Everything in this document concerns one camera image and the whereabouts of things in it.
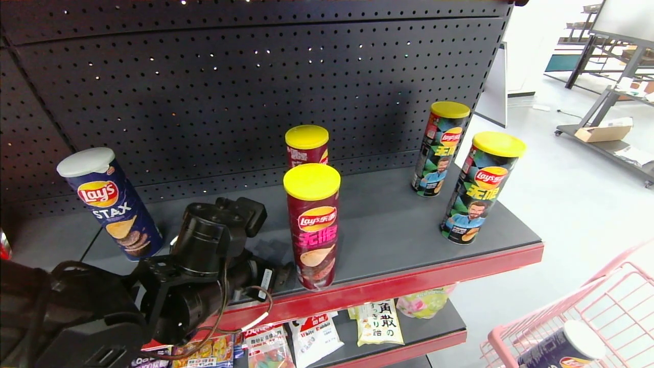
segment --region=shopping basket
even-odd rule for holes
[[[519,368],[518,356],[568,320],[586,323],[606,345],[605,357],[589,367],[654,367],[654,282],[627,260],[644,246],[654,240],[622,252],[567,296],[495,327],[480,346],[487,367]]]

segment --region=pegboard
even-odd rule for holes
[[[1,16],[33,98],[53,118],[43,121],[75,149],[114,149],[145,202],[278,184],[283,135],[297,124],[330,131],[342,174],[414,165],[432,102],[476,106],[512,9],[465,0],[30,5],[4,2]],[[50,175],[63,156],[48,156]],[[21,202],[3,209],[84,210],[54,183],[19,185]]]
[[[361,174],[377,170],[388,170],[412,166],[417,160],[418,151],[394,153],[390,155],[373,155],[331,161],[330,164],[341,174]],[[269,185],[281,184],[284,169],[268,169],[253,172],[223,175],[220,177],[205,177],[160,183],[136,187],[144,202],[162,202],[181,198],[192,198],[201,195],[216,195],[231,191],[239,191]],[[25,202],[13,202],[6,205],[7,210],[19,217],[41,217],[61,215],[73,212],[86,212],[77,195],[42,198]]]
[[[71,154],[6,49],[0,50],[2,202],[69,194],[53,171]]]
[[[5,1],[0,14],[15,44],[185,28],[507,16],[503,0],[60,0]]]
[[[297,124],[333,160],[419,147],[429,105],[479,97],[500,18],[194,30],[19,49],[77,149],[135,185],[282,168]]]

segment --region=candy bag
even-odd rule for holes
[[[151,352],[159,355],[170,355],[172,346],[159,346],[157,348],[144,350],[146,352]],[[129,368],[170,368],[172,361],[162,360],[156,358],[142,358],[138,357],[133,359],[129,365]]]
[[[249,368],[295,368],[283,325],[265,326],[243,333]]]
[[[195,348],[200,341],[175,347],[174,355],[184,354]],[[173,368],[230,368],[234,366],[231,335],[211,337],[197,352],[186,359],[173,361]]]
[[[333,315],[338,313],[323,313],[288,324],[297,368],[306,368],[343,346],[332,321]]]
[[[398,310],[411,318],[433,318],[443,309],[456,284],[404,295],[398,299]]]
[[[357,346],[386,342],[404,345],[400,321],[395,311],[393,299],[364,304],[357,307],[357,309]]]

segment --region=white wall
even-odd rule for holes
[[[508,93],[536,92],[566,21],[601,0],[531,0],[515,7],[504,34]]]

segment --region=potato chip can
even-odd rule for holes
[[[284,175],[293,254],[302,286],[318,291],[334,281],[341,176],[323,164],[304,164]]]
[[[470,108],[453,101],[432,103],[411,186],[418,195],[437,196],[463,135]]]
[[[521,368],[581,368],[602,359],[606,347],[586,324],[569,320],[563,327],[522,353]]]
[[[317,125],[300,125],[289,129],[284,138],[289,168],[302,164],[327,164],[327,129]]]
[[[74,153],[57,165],[57,172],[130,261],[151,257],[161,249],[162,236],[112,149]]]
[[[513,166],[525,150],[526,145],[509,134],[475,134],[441,222],[444,237],[462,245],[475,240]]]

